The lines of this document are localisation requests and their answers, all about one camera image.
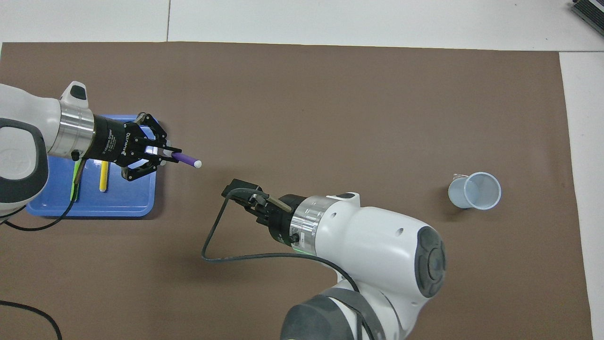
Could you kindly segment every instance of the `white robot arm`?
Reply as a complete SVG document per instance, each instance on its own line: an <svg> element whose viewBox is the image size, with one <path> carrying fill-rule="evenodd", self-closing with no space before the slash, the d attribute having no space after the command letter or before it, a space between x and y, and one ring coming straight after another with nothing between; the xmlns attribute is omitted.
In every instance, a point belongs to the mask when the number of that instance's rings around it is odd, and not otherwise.
<svg viewBox="0 0 604 340"><path fill-rule="evenodd" d="M396 212L362 208L357 193L275 200L235 179L222 195L254 214L275 240L336 264L358 286L355 292L340 275L335 286L291 308L282 340L404 339L443 285L445 246L436 230ZM358 318L365 326L359 332Z"/></svg>
<svg viewBox="0 0 604 340"><path fill-rule="evenodd" d="M149 126L154 140L141 125ZM166 137L150 114L141 113L129 123L93 114L80 82L72 82L59 100L0 84L0 222L42 191L48 180L47 155L106 160L121 166L126 180L135 180L165 161L178 162L145 152L147 146L156 146L180 153ZM128 168L141 159L148 162Z"/></svg>

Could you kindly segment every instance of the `white table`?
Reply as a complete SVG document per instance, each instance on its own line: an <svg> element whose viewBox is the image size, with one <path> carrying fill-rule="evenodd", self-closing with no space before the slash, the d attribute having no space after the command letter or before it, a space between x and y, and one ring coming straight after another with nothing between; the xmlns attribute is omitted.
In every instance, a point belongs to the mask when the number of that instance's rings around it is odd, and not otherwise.
<svg viewBox="0 0 604 340"><path fill-rule="evenodd" d="M13 41L215 41L559 51L593 334L604 340L604 37L569 6L570 0L3 0L0 48Z"/></svg>

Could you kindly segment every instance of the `brown paper sheet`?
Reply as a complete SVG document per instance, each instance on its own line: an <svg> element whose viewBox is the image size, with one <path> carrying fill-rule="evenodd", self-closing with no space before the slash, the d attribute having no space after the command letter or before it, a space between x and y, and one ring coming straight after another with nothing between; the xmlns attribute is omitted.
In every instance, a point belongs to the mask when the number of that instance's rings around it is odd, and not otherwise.
<svg viewBox="0 0 604 340"><path fill-rule="evenodd" d="M290 307L334 285L331 270L305 260L201 260L234 177L274 195L356 191L364 206L435 227L446 282L409 339L591 339L557 53L2 46L2 83L58 97L72 80L87 85L96 114L153 114L204 166L162 168L143 220L0 226L0 298L48 312L65 339L276 339ZM501 182L491 211L448 201L453 174L475 171ZM288 249L235 205L210 249L274 251ZM0 307L0 338L53 334Z"/></svg>

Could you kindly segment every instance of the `cup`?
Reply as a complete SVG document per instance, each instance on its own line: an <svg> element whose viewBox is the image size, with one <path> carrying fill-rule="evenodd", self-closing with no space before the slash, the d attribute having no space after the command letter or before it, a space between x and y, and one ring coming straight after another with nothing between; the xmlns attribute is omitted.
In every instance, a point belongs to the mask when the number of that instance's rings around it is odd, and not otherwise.
<svg viewBox="0 0 604 340"><path fill-rule="evenodd" d="M453 179L449 185L449 199L456 207L489 210L501 199L501 185L488 172Z"/></svg>

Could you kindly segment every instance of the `blue tray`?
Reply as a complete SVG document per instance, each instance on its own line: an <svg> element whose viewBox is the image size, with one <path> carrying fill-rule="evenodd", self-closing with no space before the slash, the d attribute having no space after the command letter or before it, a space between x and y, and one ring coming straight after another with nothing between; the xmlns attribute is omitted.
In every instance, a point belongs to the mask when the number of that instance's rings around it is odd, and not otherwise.
<svg viewBox="0 0 604 340"><path fill-rule="evenodd" d="M136 115L106 116L122 122L131 122ZM145 134L154 138L148 127ZM147 152L157 153L157 148L147 147ZM130 165L135 168L144 160ZM48 183L27 205L27 211L37 216L61 216L69 205L74 162L71 159L48 157ZM107 191L101 192L98 183L101 161L88 160L82 173L80 193L71 208L69 217L142 217L153 209L155 202L155 172L129 182L121 177L121 168L109 164Z"/></svg>

